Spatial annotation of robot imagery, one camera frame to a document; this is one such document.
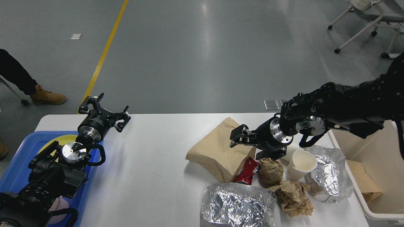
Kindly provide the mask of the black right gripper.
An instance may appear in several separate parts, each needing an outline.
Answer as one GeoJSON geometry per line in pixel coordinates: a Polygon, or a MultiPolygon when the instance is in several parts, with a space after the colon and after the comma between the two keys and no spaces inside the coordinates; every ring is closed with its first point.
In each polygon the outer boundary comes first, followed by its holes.
{"type": "Polygon", "coordinates": [[[242,144],[260,149],[255,160],[278,160],[287,154],[285,147],[293,142],[293,136],[282,131],[279,117],[270,118],[253,131],[250,131],[247,125],[239,125],[231,131],[229,139],[230,148],[242,144]]]}

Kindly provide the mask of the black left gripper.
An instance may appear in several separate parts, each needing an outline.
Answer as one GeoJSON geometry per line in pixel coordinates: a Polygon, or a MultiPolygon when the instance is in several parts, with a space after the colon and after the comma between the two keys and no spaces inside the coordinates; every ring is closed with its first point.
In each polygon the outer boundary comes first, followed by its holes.
{"type": "Polygon", "coordinates": [[[104,92],[99,96],[87,96],[79,105],[78,114],[88,115],[78,126],[77,142],[101,142],[110,128],[122,132],[130,121],[127,105],[122,112],[109,113],[107,118],[103,114],[104,109],[100,105],[104,92]]]}

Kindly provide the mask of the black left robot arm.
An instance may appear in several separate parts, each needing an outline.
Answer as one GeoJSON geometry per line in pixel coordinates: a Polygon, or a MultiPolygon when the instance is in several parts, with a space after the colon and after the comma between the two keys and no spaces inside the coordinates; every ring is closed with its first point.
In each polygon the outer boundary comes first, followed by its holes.
{"type": "Polygon", "coordinates": [[[127,107],[113,113],[101,107],[104,96],[86,97],[79,107],[86,118],[78,126],[75,141],[61,145],[53,141],[28,164],[28,184],[18,193],[1,193],[1,223],[7,227],[45,227],[52,217],[70,214],[66,227],[75,225],[79,213],[75,208],[51,210],[58,197],[74,198],[88,180],[85,168],[106,161],[101,141],[114,127],[122,132],[130,116],[127,107]]]}

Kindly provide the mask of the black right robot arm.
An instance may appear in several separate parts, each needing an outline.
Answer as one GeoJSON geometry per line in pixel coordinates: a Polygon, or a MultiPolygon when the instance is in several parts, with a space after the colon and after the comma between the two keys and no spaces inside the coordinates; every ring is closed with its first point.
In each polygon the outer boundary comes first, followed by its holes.
{"type": "Polygon", "coordinates": [[[240,125],[230,134],[230,147],[253,146],[256,159],[278,160],[287,154],[296,134],[299,146],[313,146],[330,129],[348,131],[360,138],[383,129],[386,120],[396,123],[403,156],[403,54],[377,79],[356,86],[325,83],[310,93],[299,93],[281,106],[279,113],[250,131],[240,125]]]}

